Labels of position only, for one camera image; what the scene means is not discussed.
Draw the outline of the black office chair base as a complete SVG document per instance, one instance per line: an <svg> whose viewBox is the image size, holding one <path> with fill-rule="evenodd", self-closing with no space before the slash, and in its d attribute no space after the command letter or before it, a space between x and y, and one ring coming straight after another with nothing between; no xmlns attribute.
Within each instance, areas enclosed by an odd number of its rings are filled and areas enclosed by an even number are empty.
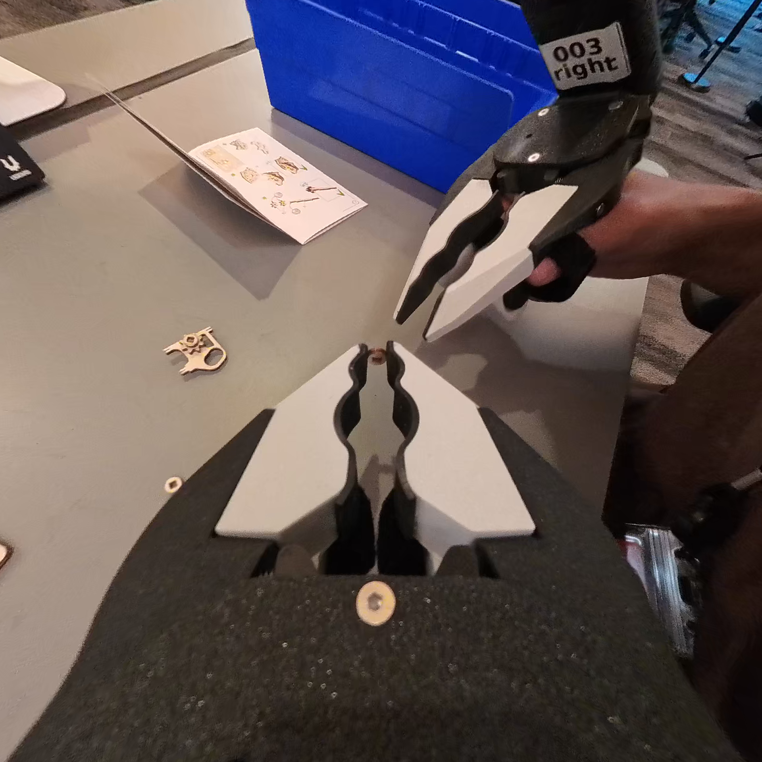
<svg viewBox="0 0 762 762"><path fill-rule="evenodd" d="M760 2L659 2L662 54L677 67L677 83L707 94L721 79L755 79L760 10Z"/></svg>

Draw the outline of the person's right hand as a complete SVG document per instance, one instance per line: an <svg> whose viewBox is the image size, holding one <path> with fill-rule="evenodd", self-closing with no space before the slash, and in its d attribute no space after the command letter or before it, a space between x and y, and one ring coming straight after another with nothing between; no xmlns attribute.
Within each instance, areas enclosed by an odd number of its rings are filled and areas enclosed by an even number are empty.
<svg viewBox="0 0 762 762"><path fill-rule="evenodd" d="M580 231L595 253L590 276L626 281L681 275L691 184L634 170L613 209Z"/></svg>

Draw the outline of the white instruction booklet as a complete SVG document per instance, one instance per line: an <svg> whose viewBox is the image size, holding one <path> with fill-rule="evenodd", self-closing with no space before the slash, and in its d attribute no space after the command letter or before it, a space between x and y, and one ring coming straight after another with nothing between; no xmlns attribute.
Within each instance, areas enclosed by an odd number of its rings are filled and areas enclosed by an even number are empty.
<svg viewBox="0 0 762 762"><path fill-rule="evenodd" d="M89 83L139 123L227 200L304 245L358 214L367 203L260 128L190 150L141 117L92 75Z"/></svg>

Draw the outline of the blue plastic bin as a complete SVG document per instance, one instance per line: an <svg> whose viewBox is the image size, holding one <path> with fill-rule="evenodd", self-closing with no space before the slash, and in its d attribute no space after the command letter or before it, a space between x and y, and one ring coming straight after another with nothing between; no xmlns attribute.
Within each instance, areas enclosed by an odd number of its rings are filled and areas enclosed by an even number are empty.
<svg viewBox="0 0 762 762"><path fill-rule="evenodd" d="M512 2L245 5L273 108L443 193L557 97Z"/></svg>

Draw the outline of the black box with white logo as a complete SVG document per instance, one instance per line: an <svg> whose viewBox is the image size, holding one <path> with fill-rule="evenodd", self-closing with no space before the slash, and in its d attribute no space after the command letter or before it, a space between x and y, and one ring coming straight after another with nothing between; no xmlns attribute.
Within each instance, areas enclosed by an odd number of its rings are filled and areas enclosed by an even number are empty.
<svg viewBox="0 0 762 762"><path fill-rule="evenodd" d="M10 130L1 125L1 204L42 187L44 183L43 170Z"/></svg>

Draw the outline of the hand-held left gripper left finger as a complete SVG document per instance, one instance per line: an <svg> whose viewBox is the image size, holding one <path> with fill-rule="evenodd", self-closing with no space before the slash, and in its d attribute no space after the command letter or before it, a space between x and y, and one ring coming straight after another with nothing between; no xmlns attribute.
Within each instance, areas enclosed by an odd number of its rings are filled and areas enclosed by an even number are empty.
<svg viewBox="0 0 762 762"><path fill-rule="evenodd" d="M329 574L371 571L373 511L349 442L369 354L366 344L351 346L270 411L216 536L298 546Z"/></svg>

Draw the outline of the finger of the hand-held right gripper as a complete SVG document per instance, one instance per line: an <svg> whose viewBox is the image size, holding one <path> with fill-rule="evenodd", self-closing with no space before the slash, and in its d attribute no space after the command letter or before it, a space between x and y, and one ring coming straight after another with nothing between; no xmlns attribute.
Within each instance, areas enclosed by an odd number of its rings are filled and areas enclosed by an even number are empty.
<svg viewBox="0 0 762 762"><path fill-rule="evenodd" d="M471 179L429 225L395 308L404 324L438 285L448 287L470 266L479 242L500 232L504 207L488 179Z"/></svg>
<svg viewBox="0 0 762 762"><path fill-rule="evenodd" d="M526 281L536 267L530 245L576 191L575 185L552 184L521 194L504 208L500 232L479 242L464 274L443 287L424 328L424 340L434 342L451 333Z"/></svg>

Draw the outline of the white rounded plate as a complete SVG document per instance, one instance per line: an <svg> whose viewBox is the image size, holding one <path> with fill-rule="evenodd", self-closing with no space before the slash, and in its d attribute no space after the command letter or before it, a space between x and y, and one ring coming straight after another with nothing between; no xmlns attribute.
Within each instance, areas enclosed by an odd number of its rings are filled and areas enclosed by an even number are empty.
<svg viewBox="0 0 762 762"><path fill-rule="evenodd" d="M1 58L1 125L15 124L47 114L66 102L58 85Z"/></svg>

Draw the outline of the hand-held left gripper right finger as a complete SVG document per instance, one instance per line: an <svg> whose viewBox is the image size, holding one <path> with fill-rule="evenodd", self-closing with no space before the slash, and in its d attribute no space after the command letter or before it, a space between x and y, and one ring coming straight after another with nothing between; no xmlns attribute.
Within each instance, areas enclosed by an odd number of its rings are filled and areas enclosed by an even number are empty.
<svg viewBox="0 0 762 762"><path fill-rule="evenodd" d="M532 536L486 411L396 341L386 345L386 378L402 441L379 513L378 572L435 574L454 548Z"/></svg>

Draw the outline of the person's right forearm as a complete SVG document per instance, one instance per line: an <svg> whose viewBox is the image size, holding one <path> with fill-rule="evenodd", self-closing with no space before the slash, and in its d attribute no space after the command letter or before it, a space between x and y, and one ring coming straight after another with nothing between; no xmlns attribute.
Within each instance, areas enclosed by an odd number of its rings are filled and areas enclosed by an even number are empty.
<svg viewBox="0 0 762 762"><path fill-rule="evenodd" d="M691 185L688 243L679 276L740 301L761 293L761 192Z"/></svg>

